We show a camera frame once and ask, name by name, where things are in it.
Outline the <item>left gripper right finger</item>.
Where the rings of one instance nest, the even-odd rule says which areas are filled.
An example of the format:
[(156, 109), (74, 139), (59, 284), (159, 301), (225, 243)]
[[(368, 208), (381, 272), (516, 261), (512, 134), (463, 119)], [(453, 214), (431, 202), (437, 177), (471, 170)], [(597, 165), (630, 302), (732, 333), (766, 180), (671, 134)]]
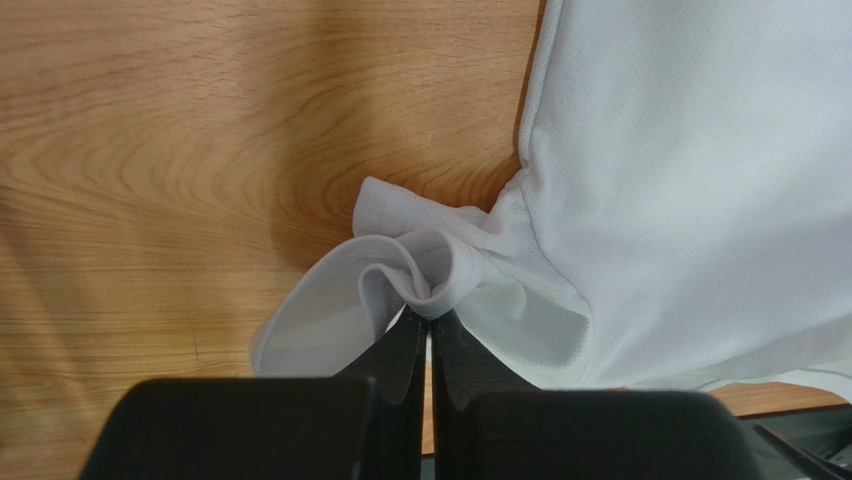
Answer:
[(505, 396), (537, 388), (484, 346), (452, 310), (431, 322), (438, 479), (484, 479), (505, 427)]

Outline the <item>white t shirt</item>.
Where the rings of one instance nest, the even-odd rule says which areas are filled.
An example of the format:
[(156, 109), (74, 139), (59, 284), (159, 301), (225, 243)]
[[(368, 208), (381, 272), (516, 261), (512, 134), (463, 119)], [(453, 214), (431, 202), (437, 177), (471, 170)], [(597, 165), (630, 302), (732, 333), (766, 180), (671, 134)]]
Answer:
[(351, 240), (258, 331), (340, 372), (404, 307), (543, 389), (851, 395), (851, 5), (552, 1), (494, 207), (367, 178)]

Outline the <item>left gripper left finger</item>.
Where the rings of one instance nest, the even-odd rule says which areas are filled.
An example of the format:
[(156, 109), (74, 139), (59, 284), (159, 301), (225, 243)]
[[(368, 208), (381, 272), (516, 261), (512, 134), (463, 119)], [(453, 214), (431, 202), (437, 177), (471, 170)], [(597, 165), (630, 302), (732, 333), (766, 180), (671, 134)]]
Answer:
[(426, 321), (409, 307), (338, 376), (370, 386), (359, 479), (418, 479), (421, 472)]

